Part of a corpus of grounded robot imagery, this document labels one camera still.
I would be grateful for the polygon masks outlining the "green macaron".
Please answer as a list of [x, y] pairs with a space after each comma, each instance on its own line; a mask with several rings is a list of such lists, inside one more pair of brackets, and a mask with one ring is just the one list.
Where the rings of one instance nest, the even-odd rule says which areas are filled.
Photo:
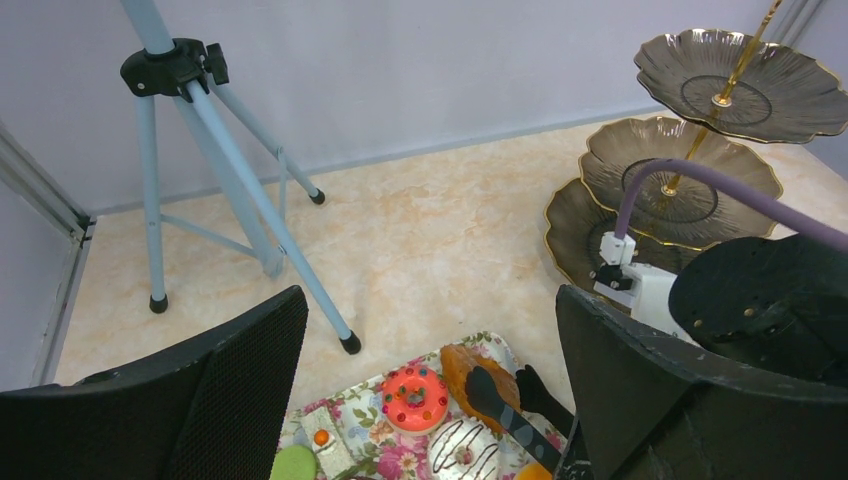
[[306, 446], [290, 445], [276, 453], [270, 480], [314, 480], [316, 475], [314, 453]]

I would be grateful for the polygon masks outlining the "three-tier smoked glass stand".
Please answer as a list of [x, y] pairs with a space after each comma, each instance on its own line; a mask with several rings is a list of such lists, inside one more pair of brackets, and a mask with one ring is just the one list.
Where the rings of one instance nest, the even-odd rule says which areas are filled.
[[665, 108], [590, 135], [578, 174], [544, 211], [556, 269], [586, 290], [631, 287], [631, 265], [681, 271], [699, 253], [766, 237], [776, 221], [719, 180], [776, 200], [774, 168], [755, 144], [804, 145], [847, 127], [847, 93], [819, 60], [761, 33], [691, 28], [643, 43], [638, 83]]

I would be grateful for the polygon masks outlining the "white cake slice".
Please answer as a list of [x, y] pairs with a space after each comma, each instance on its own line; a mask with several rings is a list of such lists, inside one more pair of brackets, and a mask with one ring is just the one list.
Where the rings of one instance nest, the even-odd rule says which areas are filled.
[[301, 426], [324, 475], [328, 479], [349, 479], [357, 464], [331, 412], [322, 407], [306, 413]]

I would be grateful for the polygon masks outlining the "red sprinkled donut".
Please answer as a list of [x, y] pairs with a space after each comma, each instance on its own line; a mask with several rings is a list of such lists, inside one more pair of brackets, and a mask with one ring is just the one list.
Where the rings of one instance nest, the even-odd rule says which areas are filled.
[[380, 385], [382, 413], [399, 433], [425, 436], [437, 430], [448, 413], [446, 383], [426, 366], [390, 371]]

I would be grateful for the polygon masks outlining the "brown croissant pastry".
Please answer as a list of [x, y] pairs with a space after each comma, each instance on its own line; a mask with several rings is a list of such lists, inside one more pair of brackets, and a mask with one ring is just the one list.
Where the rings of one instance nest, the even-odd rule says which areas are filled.
[[465, 345], [450, 344], [440, 349], [440, 362], [449, 392], [464, 413], [500, 431], [498, 413], [492, 417], [479, 410], [481, 401], [499, 396], [517, 413], [523, 412], [516, 378], [495, 360]]

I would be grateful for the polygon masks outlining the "orange fruit tart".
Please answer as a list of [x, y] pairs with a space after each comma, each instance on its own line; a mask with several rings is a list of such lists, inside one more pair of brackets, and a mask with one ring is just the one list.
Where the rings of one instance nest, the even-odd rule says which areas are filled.
[[523, 466], [513, 480], [552, 480], [552, 474], [541, 464], [530, 463]]

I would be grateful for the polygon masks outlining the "white chocolate-striped donut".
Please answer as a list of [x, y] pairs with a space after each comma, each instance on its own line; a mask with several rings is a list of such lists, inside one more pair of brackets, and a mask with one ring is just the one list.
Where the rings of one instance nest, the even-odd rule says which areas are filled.
[[444, 423], [430, 437], [428, 465], [436, 480], [492, 480], [499, 477], [499, 441], [475, 419]]

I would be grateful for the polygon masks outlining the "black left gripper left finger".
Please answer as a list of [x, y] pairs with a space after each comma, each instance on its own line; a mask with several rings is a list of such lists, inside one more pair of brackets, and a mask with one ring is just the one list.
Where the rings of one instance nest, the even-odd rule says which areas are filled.
[[75, 384], [3, 392], [2, 477], [268, 478], [307, 317], [295, 285]]

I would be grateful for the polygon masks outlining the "floral serving tray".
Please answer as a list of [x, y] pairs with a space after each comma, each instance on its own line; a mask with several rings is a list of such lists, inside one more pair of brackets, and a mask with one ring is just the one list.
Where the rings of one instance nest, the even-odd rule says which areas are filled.
[[[515, 357], [506, 341], [496, 333], [480, 331], [466, 336], [457, 344], [475, 350], [484, 357], [496, 361], [502, 368], [514, 374], [523, 365]], [[441, 375], [439, 350], [419, 356], [400, 367], [424, 365]], [[327, 410], [334, 424], [345, 439], [357, 469], [351, 473], [359, 478], [370, 479], [431, 479], [427, 466], [427, 442], [421, 438], [405, 437], [393, 430], [382, 412], [382, 383], [388, 371], [377, 374], [366, 381], [287, 413], [278, 441], [277, 451], [291, 445], [309, 446], [309, 436], [301, 426], [304, 415], [314, 410]], [[552, 426], [540, 414], [523, 412], [523, 416], [538, 429], [560, 452], [566, 445], [566, 436]], [[496, 479], [514, 479], [517, 473], [535, 460], [511, 437], [496, 434], [499, 462]]]

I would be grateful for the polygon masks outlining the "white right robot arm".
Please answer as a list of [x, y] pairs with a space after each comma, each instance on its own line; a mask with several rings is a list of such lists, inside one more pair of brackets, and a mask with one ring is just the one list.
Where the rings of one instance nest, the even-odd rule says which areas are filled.
[[803, 380], [847, 384], [847, 255], [801, 235], [743, 237], [692, 260], [669, 310], [703, 348]]

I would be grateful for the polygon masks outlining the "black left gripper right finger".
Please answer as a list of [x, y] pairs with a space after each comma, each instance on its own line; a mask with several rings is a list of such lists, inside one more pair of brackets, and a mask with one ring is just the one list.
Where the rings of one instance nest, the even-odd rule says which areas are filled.
[[847, 392], [740, 363], [562, 285], [576, 415], [598, 479], [843, 479]]

